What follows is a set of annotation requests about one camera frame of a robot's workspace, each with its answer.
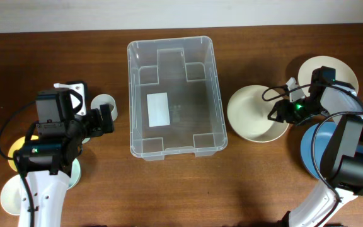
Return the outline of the blue plate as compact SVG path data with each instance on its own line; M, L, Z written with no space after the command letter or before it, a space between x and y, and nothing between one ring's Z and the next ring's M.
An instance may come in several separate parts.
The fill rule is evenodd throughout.
M301 151L302 163L304 164L305 169L307 169L309 174L311 174L315 179L318 180L319 176L316 173L315 167L313 165L313 159L311 157L311 142L317 126L318 124L312 125L304 133L301 140L300 151ZM316 147L314 152L318 168L320 168L321 158L336 128L337 128L336 123L326 122L321 126L321 128L318 131L318 134L316 136L316 142L315 142Z

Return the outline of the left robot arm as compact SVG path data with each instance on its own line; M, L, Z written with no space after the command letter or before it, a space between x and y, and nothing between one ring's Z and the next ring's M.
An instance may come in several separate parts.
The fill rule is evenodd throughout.
M83 152L82 141L114 131L109 105L78 115L82 106L73 107L72 96L82 98L69 88L37 94L38 120L13 153L21 178L19 226L60 226L72 163Z

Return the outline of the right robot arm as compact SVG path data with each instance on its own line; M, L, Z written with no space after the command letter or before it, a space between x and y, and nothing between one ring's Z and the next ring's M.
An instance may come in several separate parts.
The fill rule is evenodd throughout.
M284 93L272 98L269 120L301 125L322 114L323 123L333 120L337 125L320 161L315 151L322 124L316 126L310 155L318 183L301 205L286 212L279 226L324 226L344 205L363 196L363 102L355 88L335 74L331 67L315 69L306 85L309 96L290 78L280 86Z

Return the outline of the cream plate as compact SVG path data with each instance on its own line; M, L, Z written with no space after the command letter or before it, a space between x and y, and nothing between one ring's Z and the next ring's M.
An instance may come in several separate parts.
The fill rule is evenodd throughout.
M237 135L248 141L268 143L285 134L288 123L268 119L277 101L263 101L278 94L262 85L249 85L236 91L229 99L227 116Z
M323 55L312 57L302 64L297 75L298 85L310 84L312 72L321 66L336 69L336 79L350 83L355 88L355 92L359 92L359 83L353 70L341 60Z

